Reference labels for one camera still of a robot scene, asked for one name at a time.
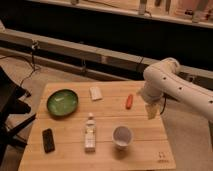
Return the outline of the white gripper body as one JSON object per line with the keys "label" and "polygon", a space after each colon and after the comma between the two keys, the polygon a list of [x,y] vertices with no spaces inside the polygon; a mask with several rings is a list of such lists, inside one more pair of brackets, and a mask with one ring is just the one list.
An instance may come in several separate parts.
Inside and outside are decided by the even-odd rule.
{"label": "white gripper body", "polygon": [[144,86],[138,91],[138,94],[149,105],[158,103],[163,96],[162,91],[153,87],[149,83],[145,83]]}

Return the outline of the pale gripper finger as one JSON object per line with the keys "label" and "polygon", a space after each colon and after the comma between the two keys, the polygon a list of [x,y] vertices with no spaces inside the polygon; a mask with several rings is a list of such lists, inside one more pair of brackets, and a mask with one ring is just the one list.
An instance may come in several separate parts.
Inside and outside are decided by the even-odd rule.
{"label": "pale gripper finger", "polygon": [[156,104],[147,104],[145,106],[145,108],[147,111],[148,119],[154,119],[156,117],[157,111],[158,111],[157,105]]}

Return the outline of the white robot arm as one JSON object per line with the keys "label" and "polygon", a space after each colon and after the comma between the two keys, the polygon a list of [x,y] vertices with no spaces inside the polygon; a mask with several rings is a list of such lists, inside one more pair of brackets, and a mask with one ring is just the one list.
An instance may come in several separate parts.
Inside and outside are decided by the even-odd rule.
{"label": "white robot arm", "polygon": [[141,97],[148,104],[156,104],[166,93],[213,123],[213,91],[182,79],[179,71],[180,64],[174,58],[165,58],[146,67]]}

